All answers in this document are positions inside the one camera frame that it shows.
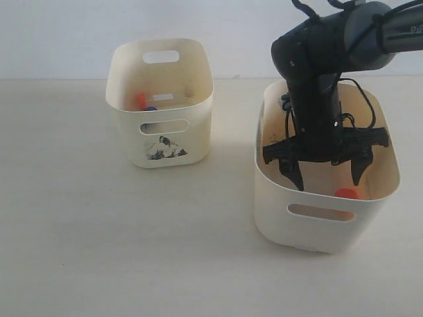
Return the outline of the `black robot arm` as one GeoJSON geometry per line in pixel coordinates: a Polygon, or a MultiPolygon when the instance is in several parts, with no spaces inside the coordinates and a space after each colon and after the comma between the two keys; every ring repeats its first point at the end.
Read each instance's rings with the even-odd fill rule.
{"type": "Polygon", "coordinates": [[[338,84],[345,73],[378,70],[398,53],[420,51],[422,2],[392,8],[380,1],[333,1],[337,12],[325,17],[300,1],[294,5],[307,19],[271,46],[273,64],[287,85],[280,108],[294,132],[264,146],[264,162],[278,161],[280,174],[300,191],[301,162],[349,162],[358,184],[373,162],[373,146],[388,147],[389,136],[375,120],[365,127],[344,126],[352,115],[342,111],[338,84]]]}

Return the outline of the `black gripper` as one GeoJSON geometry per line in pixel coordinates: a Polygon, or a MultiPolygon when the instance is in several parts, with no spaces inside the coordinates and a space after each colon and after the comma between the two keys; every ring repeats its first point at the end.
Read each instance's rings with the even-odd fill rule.
{"type": "Polygon", "coordinates": [[[373,147],[389,146],[388,132],[375,126],[375,110],[363,89],[357,88],[370,107],[367,127],[358,127],[353,116],[343,111],[339,88],[330,83],[312,80],[299,86],[288,83],[287,88],[282,94],[282,110],[292,117],[294,134],[284,129],[281,141],[263,146],[264,162],[278,161],[280,174],[303,191],[299,162],[337,165],[349,160],[352,181],[359,184],[373,163],[373,147]]]}

